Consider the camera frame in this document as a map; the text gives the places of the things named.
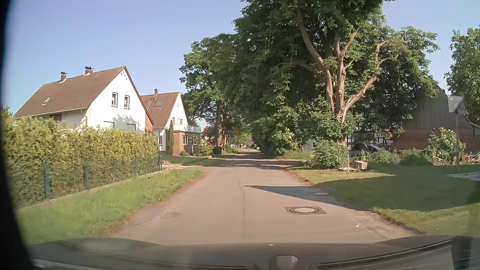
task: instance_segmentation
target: car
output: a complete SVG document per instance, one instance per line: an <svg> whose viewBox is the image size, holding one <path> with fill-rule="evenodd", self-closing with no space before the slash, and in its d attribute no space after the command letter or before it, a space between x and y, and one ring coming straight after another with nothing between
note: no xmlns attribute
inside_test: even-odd
<svg viewBox="0 0 480 270"><path fill-rule="evenodd" d="M360 155L362 150L365 151L365 153L374 153L383 149L375 145L368 145L365 143L355 143L352 149L350 150L350 155L351 156Z"/></svg>

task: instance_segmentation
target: fence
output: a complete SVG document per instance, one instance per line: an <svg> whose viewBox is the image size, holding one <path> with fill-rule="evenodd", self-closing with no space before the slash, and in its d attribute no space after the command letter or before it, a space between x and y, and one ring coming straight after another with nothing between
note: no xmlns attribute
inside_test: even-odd
<svg viewBox="0 0 480 270"><path fill-rule="evenodd" d="M162 158L158 155L103 163L87 161L67 171L44 163L39 170L39 172L26 171L24 174L10 175L10 189L14 194L17 207L161 171ZM33 174L41 177L32 179Z"/></svg>

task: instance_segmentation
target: asphalt road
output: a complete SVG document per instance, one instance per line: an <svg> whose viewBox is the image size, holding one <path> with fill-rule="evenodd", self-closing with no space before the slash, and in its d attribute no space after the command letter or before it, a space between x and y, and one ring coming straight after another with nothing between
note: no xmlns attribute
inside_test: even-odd
<svg viewBox="0 0 480 270"><path fill-rule="evenodd" d="M247 150L165 203L139 211L115 237L170 244L371 243L412 235L374 214L342 206L292 178L289 160L264 160ZM292 214L315 206L325 214Z"/></svg>

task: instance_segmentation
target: sky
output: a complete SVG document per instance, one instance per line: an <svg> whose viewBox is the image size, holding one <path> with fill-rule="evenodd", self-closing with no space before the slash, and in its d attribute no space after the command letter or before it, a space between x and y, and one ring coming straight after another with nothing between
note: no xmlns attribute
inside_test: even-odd
<svg viewBox="0 0 480 270"><path fill-rule="evenodd" d="M2 103L16 112L43 84L127 66L140 95L186 92L179 80L191 44L234 33L240 0L13 0L7 18ZM450 38L479 27L478 0L396 0L384 4L388 24L438 34L430 73L447 88ZM204 121L199 122L203 128Z"/></svg>

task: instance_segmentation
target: balcony railing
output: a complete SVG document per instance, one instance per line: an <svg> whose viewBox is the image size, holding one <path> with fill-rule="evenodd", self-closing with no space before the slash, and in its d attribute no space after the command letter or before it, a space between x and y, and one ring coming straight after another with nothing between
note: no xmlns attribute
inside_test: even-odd
<svg viewBox="0 0 480 270"><path fill-rule="evenodd" d="M191 133L201 133L202 128L199 126L192 126L192 125L183 125L183 124L173 124L174 131L183 131L183 132L191 132Z"/></svg>

